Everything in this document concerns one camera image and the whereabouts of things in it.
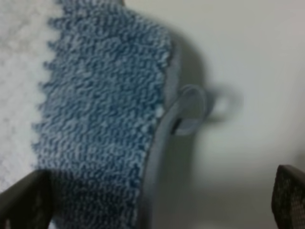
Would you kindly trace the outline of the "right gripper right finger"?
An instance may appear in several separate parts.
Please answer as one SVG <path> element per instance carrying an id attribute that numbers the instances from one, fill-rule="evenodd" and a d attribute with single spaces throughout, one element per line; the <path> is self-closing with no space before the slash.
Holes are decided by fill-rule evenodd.
<path id="1" fill-rule="evenodd" d="M 271 202 L 279 229 L 305 227 L 305 173 L 291 165 L 279 165 Z"/>

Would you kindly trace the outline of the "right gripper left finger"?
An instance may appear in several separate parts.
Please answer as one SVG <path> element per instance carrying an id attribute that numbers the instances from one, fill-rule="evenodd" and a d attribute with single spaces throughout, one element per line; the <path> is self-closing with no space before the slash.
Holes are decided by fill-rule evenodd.
<path id="1" fill-rule="evenodd" d="M 2 229 L 47 229 L 53 215 L 50 175 L 38 170 L 0 194 Z"/>

